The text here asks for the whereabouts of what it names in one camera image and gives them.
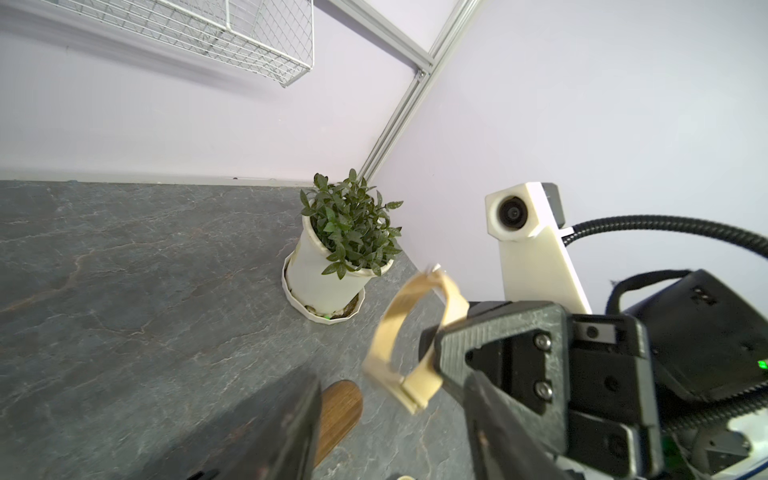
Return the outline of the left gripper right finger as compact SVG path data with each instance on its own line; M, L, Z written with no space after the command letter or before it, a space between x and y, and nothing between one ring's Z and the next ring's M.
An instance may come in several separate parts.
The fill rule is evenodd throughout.
M481 372L464 383L464 414L477 479L567 479Z

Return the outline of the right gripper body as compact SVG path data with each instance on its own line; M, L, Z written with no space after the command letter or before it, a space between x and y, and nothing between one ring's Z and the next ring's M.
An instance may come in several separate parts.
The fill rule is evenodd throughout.
M613 479L662 472L650 345L635 318L474 302L434 347L443 387L463 410L466 379L483 373L555 465L563 458Z

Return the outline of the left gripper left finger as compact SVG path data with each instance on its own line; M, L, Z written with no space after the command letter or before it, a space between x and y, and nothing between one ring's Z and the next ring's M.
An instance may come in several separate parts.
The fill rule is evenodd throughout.
M320 434L322 392L315 374L297 374L285 401L255 439L226 469L193 473L192 479L310 479Z

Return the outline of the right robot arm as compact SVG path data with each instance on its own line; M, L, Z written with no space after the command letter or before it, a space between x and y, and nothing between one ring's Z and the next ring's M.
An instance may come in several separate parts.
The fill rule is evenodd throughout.
M509 232L507 297L424 331L419 357L463 408L479 479L568 479L564 458L613 479L654 479L664 440L705 435L767 404L767 322L709 272L657 270L619 282L593 313L569 243L611 231L688 233L767 253L763 236L699 219L619 216Z

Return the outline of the beige watch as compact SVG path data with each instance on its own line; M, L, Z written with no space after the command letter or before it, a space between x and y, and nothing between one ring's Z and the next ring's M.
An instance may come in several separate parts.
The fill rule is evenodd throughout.
M416 362L409 372L404 372L392 363L395 347L405 345L402 336L405 324L421 301L434 292L443 299L439 322L416 334L413 339ZM417 273L400 288L380 317L362 362L363 372L409 414L416 415L424 411L443 385L441 374L435 366L436 336L446 328L464 321L468 312L468 300L440 266Z

